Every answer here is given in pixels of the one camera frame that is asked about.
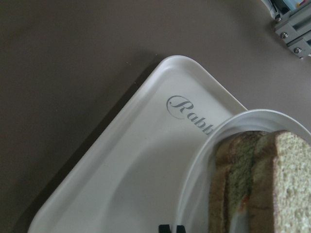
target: metal bracket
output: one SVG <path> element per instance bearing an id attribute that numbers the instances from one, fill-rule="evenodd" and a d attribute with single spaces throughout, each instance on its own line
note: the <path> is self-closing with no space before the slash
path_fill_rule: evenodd
<path id="1" fill-rule="evenodd" d="M 278 20 L 275 33 L 299 58 L 311 54 L 311 2 L 294 12 L 288 12 Z"/>

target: white tray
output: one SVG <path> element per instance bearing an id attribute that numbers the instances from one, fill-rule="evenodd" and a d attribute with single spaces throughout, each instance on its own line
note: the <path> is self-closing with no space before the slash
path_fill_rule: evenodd
<path id="1" fill-rule="evenodd" d="M 159 224 L 176 221 L 185 169 L 211 130 L 245 110 L 194 60 L 166 58 L 41 207 L 28 232 L 157 233 Z"/>

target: sandwich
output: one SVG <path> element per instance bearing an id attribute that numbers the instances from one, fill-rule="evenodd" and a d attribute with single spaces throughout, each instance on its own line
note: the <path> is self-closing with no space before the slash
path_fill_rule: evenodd
<path id="1" fill-rule="evenodd" d="M 311 146 L 288 131 L 248 131 L 219 144 L 209 194 L 209 232 L 311 232 Z"/>

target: bread crust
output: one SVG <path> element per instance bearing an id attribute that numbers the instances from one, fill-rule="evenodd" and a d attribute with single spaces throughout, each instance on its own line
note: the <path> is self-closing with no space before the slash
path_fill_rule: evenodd
<path id="1" fill-rule="evenodd" d="M 252 168 L 253 186 L 249 200 L 249 232 L 276 233 L 274 217 L 274 178 L 276 176 L 277 147 L 276 138 L 285 131 L 273 132 L 263 136 L 255 147 L 255 164 Z"/>

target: gray table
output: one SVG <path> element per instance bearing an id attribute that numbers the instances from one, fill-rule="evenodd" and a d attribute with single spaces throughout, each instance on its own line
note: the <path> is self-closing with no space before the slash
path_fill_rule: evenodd
<path id="1" fill-rule="evenodd" d="M 0 232 L 32 217 L 163 58 L 189 56 L 248 109 L 311 129 L 311 57 L 258 0 L 0 3 Z"/>

